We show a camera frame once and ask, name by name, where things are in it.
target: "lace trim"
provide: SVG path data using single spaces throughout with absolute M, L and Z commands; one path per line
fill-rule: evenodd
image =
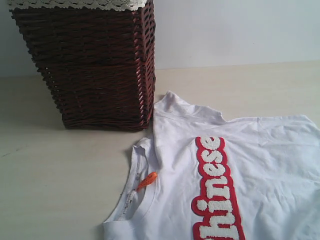
M 147 0 L 7 0 L 10 9 L 27 8 L 74 8 L 102 9 L 116 11 L 136 11 L 143 8 Z

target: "white wall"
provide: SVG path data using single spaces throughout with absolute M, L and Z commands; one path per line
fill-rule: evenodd
M 156 67 L 320 60 L 319 0 L 154 0 Z M 36 70 L 0 1 L 0 76 Z

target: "t-shirt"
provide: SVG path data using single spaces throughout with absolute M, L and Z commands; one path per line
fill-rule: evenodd
M 103 226 L 106 240 L 320 240 L 320 130 L 304 115 L 225 121 L 169 91 Z

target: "table surface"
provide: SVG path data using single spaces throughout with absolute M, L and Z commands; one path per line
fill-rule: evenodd
M 320 126 L 320 61 L 156 71 L 226 120 L 305 114 Z M 103 240 L 138 133 L 66 130 L 40 76 L 0 78 L 0 239 Z

